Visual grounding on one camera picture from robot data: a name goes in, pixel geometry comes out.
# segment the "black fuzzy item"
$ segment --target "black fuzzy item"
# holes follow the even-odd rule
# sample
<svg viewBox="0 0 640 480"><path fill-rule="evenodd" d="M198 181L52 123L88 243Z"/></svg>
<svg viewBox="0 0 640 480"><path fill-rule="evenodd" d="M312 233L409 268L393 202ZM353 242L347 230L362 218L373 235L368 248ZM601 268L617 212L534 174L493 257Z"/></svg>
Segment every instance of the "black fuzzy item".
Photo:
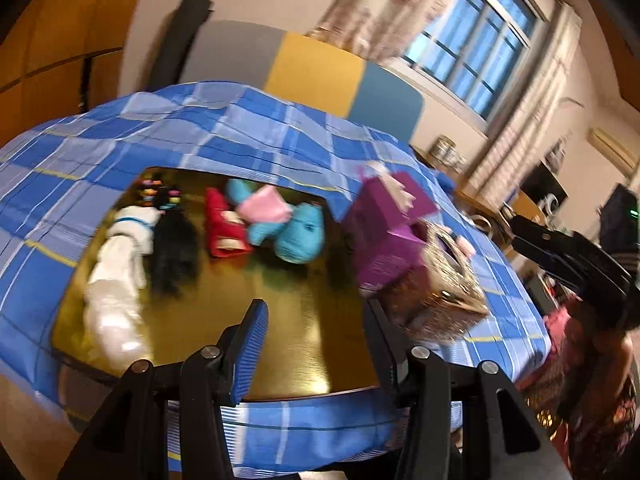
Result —
<svg viewBox="0 0 640 480"><path fill-rule="evenodd" d="M179 286L198 275L198 232L179 205L162 209L168 189L158 190L154 206L162 215L154 229L154 251L149 257L151 291L179 296Z"/></svg>

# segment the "metal screw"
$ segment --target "metal screw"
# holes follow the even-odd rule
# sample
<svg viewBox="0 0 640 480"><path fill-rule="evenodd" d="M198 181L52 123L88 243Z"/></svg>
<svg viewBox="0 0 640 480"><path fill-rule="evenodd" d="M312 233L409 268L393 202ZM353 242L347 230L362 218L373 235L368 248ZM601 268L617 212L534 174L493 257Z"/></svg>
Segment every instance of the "metal screw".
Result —
<svg viewBox="0 0 640 480"><path fill-rule="evenodd" d="M146 359L138 359L131 365L131 369L137 374L142 374L149 370L149 361Z"/></svg>
<svg viewBox="0 0 640 480"><path fill-rule="evenodd" d="M424 346L414 346L411 348L411 355L418 359L428 359L431 352L429 352L429 349Z"/></svg>
<svg viewBox="0 0 640 480"><path fill-rule="evenodd" d="M217 346L205 346L202 350L200 350L200 354L205 359L214 359L220 355L220 348Z"/></svg>
<svg viewBox="0 0 640 480"><path fill-rule="evenodd" d="M484 370L488 374L495 375L498 373L499 369L500 367L493 361L485 361L484 363L482 363L482 370Z"/></svg>

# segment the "glittery bag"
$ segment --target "glittery bag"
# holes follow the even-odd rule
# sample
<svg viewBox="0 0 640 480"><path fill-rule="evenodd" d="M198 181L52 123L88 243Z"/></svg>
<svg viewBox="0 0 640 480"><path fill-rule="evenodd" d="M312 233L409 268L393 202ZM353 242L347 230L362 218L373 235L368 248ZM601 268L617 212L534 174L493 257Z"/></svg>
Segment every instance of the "glittery bag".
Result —
<svg viewBox="0 0 640 480"><path fill-rule="evenodd" d="M392 323L411 337L451 342L489 314L484 292L445 227L419 221L414 230L426 242L418 264L380 300Z"/></svg>

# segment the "plaid fabric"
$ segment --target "plaid fabric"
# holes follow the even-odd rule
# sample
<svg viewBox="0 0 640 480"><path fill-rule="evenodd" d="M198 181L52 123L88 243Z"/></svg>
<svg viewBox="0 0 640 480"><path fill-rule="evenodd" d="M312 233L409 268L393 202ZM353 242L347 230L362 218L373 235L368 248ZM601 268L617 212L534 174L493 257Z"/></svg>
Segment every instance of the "plaid fabric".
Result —
<svg viewBox="0 0 640 480"><path fill-rule="evenodd" d="M433 221L465 236L492 316L452 346L450 362L497 362L513 380L544 361L545 327L500 251L465 223L434 176L394 137L236 83L140 92L41 124L0 150L0 371L60 406L50 331L84 248L145 168L223 173L324 197L341 219L366 160L408 172L440 206ZM401 442L406 420L379 391L240 404L223 412L236 476L255 478L361 460ZM452 407L452 425L462 422ZM178 467L177 415L170 425Z"/></svg>

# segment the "red pouch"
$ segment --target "red pouch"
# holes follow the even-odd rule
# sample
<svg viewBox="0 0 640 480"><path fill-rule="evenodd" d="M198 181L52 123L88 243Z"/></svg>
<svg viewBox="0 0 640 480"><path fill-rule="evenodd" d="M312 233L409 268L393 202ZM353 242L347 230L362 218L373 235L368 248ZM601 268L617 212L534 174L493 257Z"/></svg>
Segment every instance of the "red pouch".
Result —
<svg viewBox="0 0 640 480"><path fill-rule="evenodd" d="M205 228L211 256L228 258L251 251L246 241L246 228L237 213L229 209L222 193L208 187L205 195Z"/></svg>

